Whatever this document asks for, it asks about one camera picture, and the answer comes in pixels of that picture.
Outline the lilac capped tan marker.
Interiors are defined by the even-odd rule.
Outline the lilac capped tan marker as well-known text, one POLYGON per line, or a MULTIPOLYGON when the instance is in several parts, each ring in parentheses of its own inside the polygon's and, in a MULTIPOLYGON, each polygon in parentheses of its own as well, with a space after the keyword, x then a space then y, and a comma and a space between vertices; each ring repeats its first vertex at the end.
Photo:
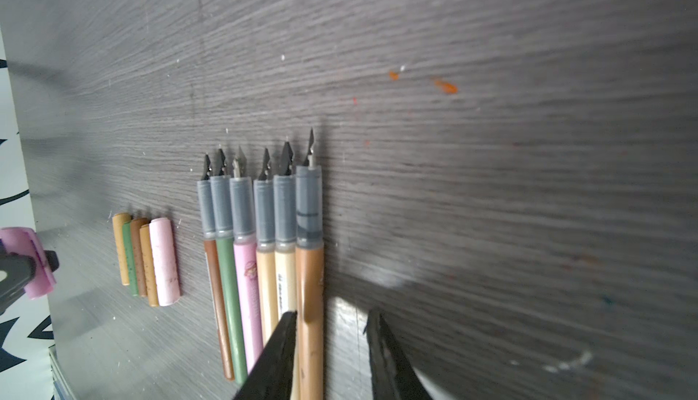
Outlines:
POLYGON ((323 172, 309 136, 305 160, 296 167, 296 278, 298 372, 303 399, 322 399, 324 389, 323 172))

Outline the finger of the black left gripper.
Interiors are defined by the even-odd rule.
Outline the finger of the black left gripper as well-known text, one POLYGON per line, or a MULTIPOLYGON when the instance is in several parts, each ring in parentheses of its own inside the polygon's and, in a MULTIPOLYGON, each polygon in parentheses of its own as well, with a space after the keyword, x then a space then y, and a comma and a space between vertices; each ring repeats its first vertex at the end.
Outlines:
POLYGON ((1 272, 5 275, 1 279, 1 312, 5 313, 20 297, 27 296, 23 291, 23 279, 30 278, 30 273, 27 263, 4 250, 1 251, 1 272))

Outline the light tan pen cap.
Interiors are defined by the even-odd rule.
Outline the light tan pen cap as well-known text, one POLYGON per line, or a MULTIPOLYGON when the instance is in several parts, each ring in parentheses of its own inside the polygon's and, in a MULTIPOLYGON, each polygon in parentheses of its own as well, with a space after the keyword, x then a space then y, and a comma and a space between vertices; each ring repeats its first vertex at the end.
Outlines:
POLYGON ((122 285, 126 287, 130 284, 130 279, 128 274, 127 255, 125 254, 123 226, 130 222, 131 219, 132 217, 127 213, 115 214, 112 218, 121 282, 122 285))

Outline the green marker pen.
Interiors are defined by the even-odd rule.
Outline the green marker pen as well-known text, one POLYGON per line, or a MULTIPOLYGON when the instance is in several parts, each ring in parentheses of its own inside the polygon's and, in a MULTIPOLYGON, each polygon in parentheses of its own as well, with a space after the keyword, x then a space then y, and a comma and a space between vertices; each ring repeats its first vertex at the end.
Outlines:
POLYGON ((216 226, 216 248, 234 367, 234 381, 241 387, 247 380, 248 370, 245 359, 236 264, 234 263, 234 220, 229 189, 230 175, 225 152, 221 148, 216 153, 216 162, 219 167, 210 177, 214 225, 216 226))

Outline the pink pen cap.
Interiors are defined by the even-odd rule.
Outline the pink pen cap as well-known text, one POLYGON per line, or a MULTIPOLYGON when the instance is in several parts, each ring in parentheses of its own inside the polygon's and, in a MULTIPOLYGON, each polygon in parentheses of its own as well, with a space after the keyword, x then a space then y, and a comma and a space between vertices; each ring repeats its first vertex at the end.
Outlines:
POLYGON ((149 224, 159 305, 169 307, 181 297, 172 222, 166 217, 149 224))

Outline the brown capped pink marker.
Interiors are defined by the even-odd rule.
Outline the brown capped pink marker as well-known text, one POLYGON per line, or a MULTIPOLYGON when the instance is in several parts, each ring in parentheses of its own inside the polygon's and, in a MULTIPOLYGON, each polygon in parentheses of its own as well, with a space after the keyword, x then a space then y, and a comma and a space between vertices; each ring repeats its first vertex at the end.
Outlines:
POLYGON ((246 172, 246 157, 241 147, 238 147, 234 155, 229 189, 234 221, 234 264, 244 334, 245 360, 247 372, 251 374, 263 351, 264 342, 256 262, 253 183, 246 172))

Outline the green capped tan marker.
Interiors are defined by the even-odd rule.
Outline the green capped tan marker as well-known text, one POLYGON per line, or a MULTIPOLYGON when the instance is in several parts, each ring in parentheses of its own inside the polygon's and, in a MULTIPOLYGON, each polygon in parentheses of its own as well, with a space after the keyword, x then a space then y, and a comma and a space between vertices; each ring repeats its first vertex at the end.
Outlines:
POLYGON ((254 180, 254 212, 256 212, 256 262, 258 289, 263 330, 263 343, 267 344, 278 323, 276 291, 276 241, 274 241, 274 185, 271 157, 264 151, 262 169, 254 180))

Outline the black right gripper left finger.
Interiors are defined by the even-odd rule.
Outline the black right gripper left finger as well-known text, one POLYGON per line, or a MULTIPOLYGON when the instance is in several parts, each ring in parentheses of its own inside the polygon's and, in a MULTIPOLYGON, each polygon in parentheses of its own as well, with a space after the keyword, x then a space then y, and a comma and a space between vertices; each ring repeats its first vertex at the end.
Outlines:
POLYGON ((283 314, 234 400, 289 400, 294 380, 297 312, 283 314))

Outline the dark brown marker pen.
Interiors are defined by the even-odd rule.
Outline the dark brown marker pen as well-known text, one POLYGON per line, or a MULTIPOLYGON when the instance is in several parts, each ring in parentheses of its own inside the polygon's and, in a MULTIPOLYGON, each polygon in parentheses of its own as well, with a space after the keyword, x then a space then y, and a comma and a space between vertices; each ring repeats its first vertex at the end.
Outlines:
POLYGON ((226 380, 234 381, 234 367, 230 350, 230 339, 225 316, 223 286, 220 276, 218 253, 216 248, 216 223, 210 178, 213 174, 212 162, 208 154, 204 155, 203 174, 196 183, 199 211, 204 235, 204 246, 208 276, 216 317, 216 331, 219 341, 223 372, 226 380))

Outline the tan marker pen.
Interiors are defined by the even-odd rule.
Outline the tan marker pen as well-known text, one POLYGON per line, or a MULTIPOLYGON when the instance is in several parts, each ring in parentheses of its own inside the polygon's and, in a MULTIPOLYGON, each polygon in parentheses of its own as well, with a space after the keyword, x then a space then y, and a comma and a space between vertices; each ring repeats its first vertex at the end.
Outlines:
POLYGON ((296 291, 296 187, 294 152, 285 141, 274 176, 274 226, 276 227, 276 286, 279 317, 297 309, 296 291))

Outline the green pen cap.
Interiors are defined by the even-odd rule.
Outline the green pen cap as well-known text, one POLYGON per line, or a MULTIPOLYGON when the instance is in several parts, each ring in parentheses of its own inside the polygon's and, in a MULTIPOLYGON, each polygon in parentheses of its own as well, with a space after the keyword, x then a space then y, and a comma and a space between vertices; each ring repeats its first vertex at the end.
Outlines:
POLYGON ((127 273, 129 279, 128 288, 132 296, 139 296, 138 281, 136 276, 136 262, 132 243, 131 221, 123 224, 122 233, 125 246, 125 259, 127 260, 127 273))

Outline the lilac pen cap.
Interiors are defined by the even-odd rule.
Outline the lilac pen cap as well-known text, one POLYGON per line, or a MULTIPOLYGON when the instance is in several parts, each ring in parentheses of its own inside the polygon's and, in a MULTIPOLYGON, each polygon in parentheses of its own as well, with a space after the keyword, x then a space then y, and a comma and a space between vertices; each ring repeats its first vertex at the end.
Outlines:
POLYGON ((28 264, 30 277, 23 279, 23 291, 29 299, 38 299, 54 291, 58 256, 54 251, 43 248, 36 231, 28 227, 2 228, 1 245, 7 254, 28 264))

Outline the brown pen cap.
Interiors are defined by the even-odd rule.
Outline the brown pen cap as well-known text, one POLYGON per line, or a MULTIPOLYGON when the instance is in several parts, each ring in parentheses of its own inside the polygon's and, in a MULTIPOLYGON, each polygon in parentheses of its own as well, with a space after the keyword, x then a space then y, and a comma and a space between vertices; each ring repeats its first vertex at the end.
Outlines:
POLYGON ((143 250, 141 246, 140 229, 143 225, 147 225, 146 218, 136 218, 129 224, 131 236, 131 249, 133 255, 133 267, 135 274, 135 284, 137 294, 141 297, 147 297, 147 283, 145 283, 145 267, 143 260, 143 250))

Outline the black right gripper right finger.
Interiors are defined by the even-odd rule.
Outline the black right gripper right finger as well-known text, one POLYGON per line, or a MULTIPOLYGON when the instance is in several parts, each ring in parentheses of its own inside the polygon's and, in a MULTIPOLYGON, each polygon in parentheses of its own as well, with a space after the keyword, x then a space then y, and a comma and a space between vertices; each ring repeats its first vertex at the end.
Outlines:
POLYGON ((414 372, 380 310, 369 311, 365 334, 374 399, 433 399, 414 372))

